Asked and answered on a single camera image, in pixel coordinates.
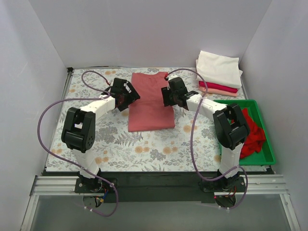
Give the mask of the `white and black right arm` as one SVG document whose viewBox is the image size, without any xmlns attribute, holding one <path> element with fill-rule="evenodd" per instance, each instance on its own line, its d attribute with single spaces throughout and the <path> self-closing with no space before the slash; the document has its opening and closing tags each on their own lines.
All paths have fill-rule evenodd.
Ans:
<svg viewBox="0 0 308 231">
<path fill-rule="evenodd" d="M 167 86 L 161 89 L 164 106 L 178 105 L 187 111 L 195 112 L 190 142 L 193 142 L 193 130 L 198 115 L 205 116 L 214 123 L 215 134 L 220 143 L 221 162 L 218 176 L 206 178 L 201 175 L 195 163 L 193 144 L 190 144 L 192 164 L 197 175 L 203 181 L 218 181 L 218 187 L 229 191 L 235 186 L 234 176 L 238 173 L 240 154 L 244 142 L 250 133 L 248 123 L 238 104 L 223 104 L 212 101 L 196 91 L 188 91 L 182 78 L 165 76 Z"/>
</svg>

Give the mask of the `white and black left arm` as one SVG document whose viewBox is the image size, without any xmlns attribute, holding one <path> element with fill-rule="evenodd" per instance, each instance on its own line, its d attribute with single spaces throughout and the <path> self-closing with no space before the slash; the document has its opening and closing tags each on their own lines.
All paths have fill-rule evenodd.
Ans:
<svg viewBox="0 0 308 231">
<path fill-rule="evenodd" d="M 115 78 L 99 99 L 80 108 L 68 109 L 61 135 L 62 142 L 72 150 L 80 167 L 80 178 L 93 193 L 102 188 L 102 180 L 96 175 L 100 168 L 90 150 L 95 142 L 96 121 L 108 112 L 123 111 L 141 97 L 133 85 L 124 79 Z"/>
</svg>

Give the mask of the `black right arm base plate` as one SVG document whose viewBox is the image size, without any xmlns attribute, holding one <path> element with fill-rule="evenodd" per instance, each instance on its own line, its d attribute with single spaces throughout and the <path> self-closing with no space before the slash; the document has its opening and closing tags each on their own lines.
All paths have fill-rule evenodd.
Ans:
<svg viewBox="0 0 308 231">
<path fill-rule="evenodd" d="M 244 192 L 245 182 L 243 177 L 235 175 L 231 178 L 221 178 L 217 181 L 205 181 L 199 182 L 199 186 L 204 192 Z"/>
</svg>

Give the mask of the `dusty pink t shirt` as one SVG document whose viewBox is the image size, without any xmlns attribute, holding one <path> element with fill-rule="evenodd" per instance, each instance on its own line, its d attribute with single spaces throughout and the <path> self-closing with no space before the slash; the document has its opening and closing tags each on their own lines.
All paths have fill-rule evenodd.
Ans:
<svg viewBox="0 0 308 231">
<path fill-rule="evenodd" d="M 167 86 L 166 72 L 133 73 L 131 83 L 140 98 L 129 106 L 128 131 L 153 131 L 175 127 L 174 110 L 164 106 L 161 89 Z"/>
</svg>

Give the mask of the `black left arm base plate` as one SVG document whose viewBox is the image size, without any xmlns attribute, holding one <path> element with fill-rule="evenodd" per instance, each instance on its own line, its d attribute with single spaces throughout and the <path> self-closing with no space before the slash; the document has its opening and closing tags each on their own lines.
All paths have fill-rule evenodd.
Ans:
<svg viewBox="0 0 308 231">
<path fill-rule="evenodd" d="M 102 181 L 101 179 L 91 178 L 91 179 L 81 179 L 78 178 L 75 184 L 75 193 L 104 193 L 107 191 L 113 192 L 113 185 L 117 186 L 117 179 L 116 178 L 107 178 L 107 183 Z"/>
</svg>

